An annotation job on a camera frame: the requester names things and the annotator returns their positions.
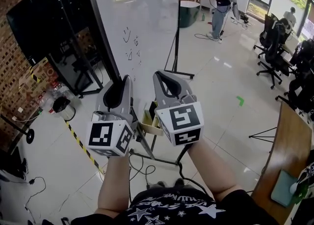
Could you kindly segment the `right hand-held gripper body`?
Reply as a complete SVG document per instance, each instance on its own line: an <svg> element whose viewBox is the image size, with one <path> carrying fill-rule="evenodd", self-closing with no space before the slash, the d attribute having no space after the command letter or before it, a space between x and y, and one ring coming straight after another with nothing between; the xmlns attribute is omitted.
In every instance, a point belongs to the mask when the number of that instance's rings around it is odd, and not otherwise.
<svg viewBox="0 0 314 225"><path fill-rule="evenodd" d="M181 98L157 95L156 115L173 146L197 142L203 135L204 117L195 95Z"/></svg>

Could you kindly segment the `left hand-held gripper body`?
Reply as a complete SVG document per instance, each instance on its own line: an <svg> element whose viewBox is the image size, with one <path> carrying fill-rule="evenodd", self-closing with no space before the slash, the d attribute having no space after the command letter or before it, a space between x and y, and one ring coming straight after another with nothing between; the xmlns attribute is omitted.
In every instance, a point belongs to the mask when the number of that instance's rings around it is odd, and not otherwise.
<svg viewBox="0 0 314 225"><path fill-rule="evenodd" d="M133 135L134 131L126 119L95 111L87 125L85 144L99 155L124 157Z"/></svg>

